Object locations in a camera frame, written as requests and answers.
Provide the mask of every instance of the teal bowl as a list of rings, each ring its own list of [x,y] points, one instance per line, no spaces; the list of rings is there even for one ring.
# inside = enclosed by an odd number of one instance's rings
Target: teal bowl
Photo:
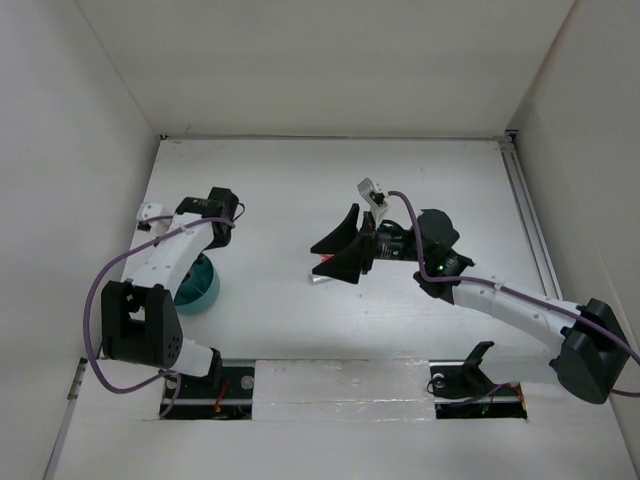
[[[198,315],[211,308],[220,293],[220,277],[206,255],[201,255],[191,267],[191,274],[182,281],[174,303],[180,315]]]

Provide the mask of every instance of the white wall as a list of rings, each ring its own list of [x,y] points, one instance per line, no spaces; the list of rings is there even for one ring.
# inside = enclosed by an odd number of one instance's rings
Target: white wall
[[[42,478],[154,134],[71,0],[0,2],[0,476]]]
[[[159,133],[492,136],[573,0],[78,0]]]
[[[566,297],[640,338],[640,2],[579,0],[523,108],[517,146]],[[619,387],[640,391],[628,365]],[[640,400],[615,408],[636,468]]]

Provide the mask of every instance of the metal frame edge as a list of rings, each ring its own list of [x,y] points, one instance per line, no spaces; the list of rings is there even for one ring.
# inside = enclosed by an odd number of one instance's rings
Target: metal frame edge
[[[504,167],[509,177],[509,183],[511,184],[513,198],[516,201],[520,220],[522,221],[522,226],[536,262],[536,268],[538,269],[544,293],[549,297],[562,300],[562,291],[558,283],[558,277],[551,263],[549,249],[545,243],[542,228],[540,227],[540,222],[538,221],[533,201],[527,188],[516,147],[509,136],[496,137],[495,140],[500,148],[500,154],[502,155]]]

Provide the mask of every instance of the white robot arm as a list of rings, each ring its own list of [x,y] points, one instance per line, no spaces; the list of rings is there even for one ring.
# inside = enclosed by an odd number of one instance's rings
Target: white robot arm
[[[607,304],[591,299],[578,305],[514,286],[453,250],[460,235],[444,212],[422,210],[416,218],[404,194],[387,194],[368,178],[358,184],[358,191],[371,211],[364,212],[358,229],[359,206],[354,203],[342,223],[311,248],[311,253],[331,256],[313,269],[314,275],[357,284],[374,259],[417,262],[420,271],[413,278],[427,294],[485,313],[537,338],[549,347],[549,367],[565,389],[590,403],[606,401],[630,351]],[[411,228],[383,219],[387,195],[405,202]],[[482,355],[492,345],[478,344],[467,361],[459,362],[457,371],[446,367],[446,385],[441,382],[438,396],[474,397],[495,388],[479,369]]]
[[[151,257],[124,282],[109,282],[102,290],[103,351],[109,358],[158,367],[164,371],[220,381],[220,352],[184,337],[174,298],[182,281],[204,250],[226,246],[230,222],[238,206],[231,190],[214,187],[206,199],[187,197],[176,209],[168,230],[166,211],[145,204],[138,212],[139,228],[163,238]],[[160,219],[153,226],[152,218]],[[208,222],[223,219],[226,223]]]

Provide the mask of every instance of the red wire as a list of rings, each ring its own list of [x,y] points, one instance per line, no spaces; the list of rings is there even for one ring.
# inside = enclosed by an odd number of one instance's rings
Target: red wire
[[[228,387],[229,387],[229,380],[225,380],[225,382],[222,384],[222,391],[220,392],[220,395],[218,395],[218,398],[216,398],[216,403],[213,406],[213,409],[215,410],[216,413],[220,413],[220,410],[221,410],[220,402],[224,398],[224,394],[227,393]]]

